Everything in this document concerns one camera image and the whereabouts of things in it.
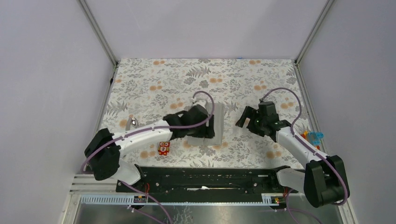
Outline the grey cloth napkin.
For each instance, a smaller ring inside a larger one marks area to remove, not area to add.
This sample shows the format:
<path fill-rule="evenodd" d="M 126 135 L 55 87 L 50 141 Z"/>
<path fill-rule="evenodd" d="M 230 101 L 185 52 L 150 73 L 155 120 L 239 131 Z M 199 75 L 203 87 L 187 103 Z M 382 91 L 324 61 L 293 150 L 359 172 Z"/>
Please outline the grey cloth napkin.
<path fill-rule="evenodd" d="M 192 146 L 220 146 L 224 131 L 224 109 L 223 103 L 215 103 L 214 116 L 208 123 L 213 126 L 214 137 L 197 138 L 188 136 L 187 143 Z"/>

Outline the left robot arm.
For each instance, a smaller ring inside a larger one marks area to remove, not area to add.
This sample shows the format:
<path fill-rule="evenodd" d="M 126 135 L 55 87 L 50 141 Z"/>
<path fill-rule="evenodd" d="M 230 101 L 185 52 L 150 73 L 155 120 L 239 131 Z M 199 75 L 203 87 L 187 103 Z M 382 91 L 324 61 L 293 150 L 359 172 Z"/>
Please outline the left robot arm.
<path fill-rule="evenodd" d="M 84 150 L 86 161 L 97 181 L 109 178 L 120 180 L 134 192 L 144 188 L 145 180 L 136 165 L 123 161 L 123 156 L 144 146 L 181 139 L 185 136 L 212 138 L 210 123 L 214 112 L 202 105 L 187 111 L 168 114 L 161 120 L 123 133 L 99 130 Z"/>

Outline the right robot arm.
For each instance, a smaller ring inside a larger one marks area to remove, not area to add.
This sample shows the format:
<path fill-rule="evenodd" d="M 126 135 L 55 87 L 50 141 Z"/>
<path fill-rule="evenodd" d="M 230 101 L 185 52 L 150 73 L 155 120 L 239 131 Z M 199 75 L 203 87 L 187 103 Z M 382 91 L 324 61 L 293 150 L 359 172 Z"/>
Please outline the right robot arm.
<path fill-rule="evenodd" d="M 315 208 L 343 205 L 348 200 L 350 189 L 343 160 L 318 150 L 297 134 L 290 122 L 280 120 L 273 102 L 260 102 L 257 109 L 246 106 L 236 126 L 243 127 L 246 119 L 251 133 L 270 137 L 304 166 L 303 172 L 287 167 L 276 169 L 276 174 L 268 179 L 270 190 L 291 188 L 303 193 Z"/>

